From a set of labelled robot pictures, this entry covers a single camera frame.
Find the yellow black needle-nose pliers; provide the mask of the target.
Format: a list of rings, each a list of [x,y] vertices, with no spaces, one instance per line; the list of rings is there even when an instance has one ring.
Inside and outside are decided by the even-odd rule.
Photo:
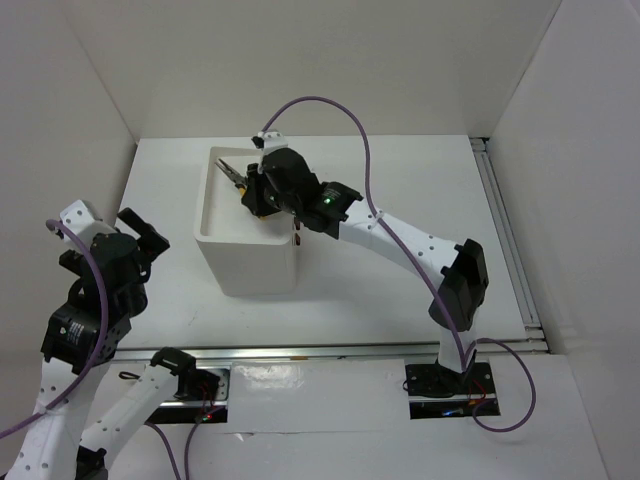
[[[257,163],[247,166],[246,175],[242,175],[222,158],[216,160],[217,167],[229,178],[240,192],[241,204],[258,218],[266,218],[278,212],[265,198],[268,192],[265,178],[258,173]]]

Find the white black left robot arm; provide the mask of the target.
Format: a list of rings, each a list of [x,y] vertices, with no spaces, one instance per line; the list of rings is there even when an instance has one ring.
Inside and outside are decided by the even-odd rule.
[[[121,452],[170,396],[196,390],[196,360],[172,347],[157,351],[134,385],[106,414],[90,418],[97,390],[132,318],[148,305],[152,263],[169,241],[130,208],[118,212],[128,232],[76,201],[46,227],[67,249],[59,264],[76,275],[50,316],[41,346],[41,382],[33,414],[2,431],[26,433],[8,479],[105,479]]]

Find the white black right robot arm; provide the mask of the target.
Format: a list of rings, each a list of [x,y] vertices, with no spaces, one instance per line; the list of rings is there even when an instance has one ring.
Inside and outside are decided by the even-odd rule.
[[[229,169],[227,175],[253,216],[289,214],[313,232],[361,246],[423,280],[433,296],[428,315],[441,329],[438,384],[457,392],[469,383],[476,356],[474,318],[489,285],[478,242],[444,240],[371,210],[358,191],[319,181],[290,148],[265,155],[245,173]]]

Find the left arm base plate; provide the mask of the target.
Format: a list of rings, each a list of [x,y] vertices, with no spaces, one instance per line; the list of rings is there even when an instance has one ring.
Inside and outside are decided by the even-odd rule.
[[[196,371],[183,396],[170,396],[151,414],[157,425],[223,424],[228,420],[230,368],[205,367]]]

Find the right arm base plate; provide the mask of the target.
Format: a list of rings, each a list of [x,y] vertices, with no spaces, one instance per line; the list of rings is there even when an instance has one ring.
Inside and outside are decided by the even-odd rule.
[[[409,397],[411,420],[499,416],[493,372],[488,362],[476,362],[466,374],[437,363],[407,364],[402,388]]]

